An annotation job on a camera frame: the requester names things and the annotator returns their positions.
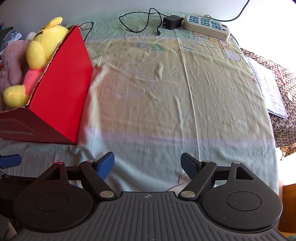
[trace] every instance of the red box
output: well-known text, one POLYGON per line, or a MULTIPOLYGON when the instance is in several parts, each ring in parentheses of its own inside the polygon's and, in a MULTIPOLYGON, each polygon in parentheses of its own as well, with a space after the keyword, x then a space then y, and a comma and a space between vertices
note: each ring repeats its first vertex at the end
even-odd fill
POLYGON ((78 26, 58 47, 27 106, 0 113, 0 137, 76 144, 93 66, 78 26))

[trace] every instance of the plush toy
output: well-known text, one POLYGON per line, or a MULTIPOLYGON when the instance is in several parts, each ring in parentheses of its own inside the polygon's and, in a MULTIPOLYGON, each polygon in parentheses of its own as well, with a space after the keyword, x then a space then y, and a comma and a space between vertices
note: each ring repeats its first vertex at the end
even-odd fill
POLYGON ((2 93, 13 85, 21 85, 23 75, 28 70, 26 61, 26 48, 31 40, 17 40, 9 44, 2 53, 0 70, 0 111, 5 110, 2 93))
POLYGON ((29 43, 26 57, 30 69, 25 76, 23 85, 11 86, 4 91, 3 98, 7 106, 17 108, 28 103, 44 67, 69 31, 60 25, 62 20, 61 17, 52 19, 44 28, 39 30, 33 41, 29 43))

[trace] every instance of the wall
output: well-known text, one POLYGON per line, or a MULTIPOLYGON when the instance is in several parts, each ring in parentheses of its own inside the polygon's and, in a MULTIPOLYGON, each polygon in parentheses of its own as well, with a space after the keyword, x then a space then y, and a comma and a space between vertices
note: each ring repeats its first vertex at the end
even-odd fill
MULTIPOLYGON (((100 12, 125 13, 176 11, 197 15, 210 14, 231 19, 246 0, 6 0, 0 6, 0 22, 14 26, 26 36, 38 31, 52 17, 62 16, 63 24, 100 12)), ((296 72, 296 32, 292 0, 251 0, 237 20, 227 23, 241 47, 271 59, 296 72)))

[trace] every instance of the power strip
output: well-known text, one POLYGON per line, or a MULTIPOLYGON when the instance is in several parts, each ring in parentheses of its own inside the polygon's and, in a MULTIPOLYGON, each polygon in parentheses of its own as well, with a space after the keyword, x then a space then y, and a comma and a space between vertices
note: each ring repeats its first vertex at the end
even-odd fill
POLYGON ((205 34, 224 41, 228 41, 230 36, 229 28, 225 24, 193 15, 185 16, 184 28, 192 32, 205 34))

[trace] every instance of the metal screw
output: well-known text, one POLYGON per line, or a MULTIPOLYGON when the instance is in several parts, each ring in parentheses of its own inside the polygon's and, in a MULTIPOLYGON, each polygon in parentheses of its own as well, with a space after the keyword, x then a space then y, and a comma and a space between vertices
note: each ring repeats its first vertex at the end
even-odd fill
POLYGON ((183 191, 181 192, 181 196, 185 198, 192 198, 195 196, 195 193, 193 191, 183 191))
POLYGON ((104 198, 111 198, 111 197, 114 197, 114 192, 112 191, 102 191, 100 192, 100 196, 101 197, 104 197, 104 198))

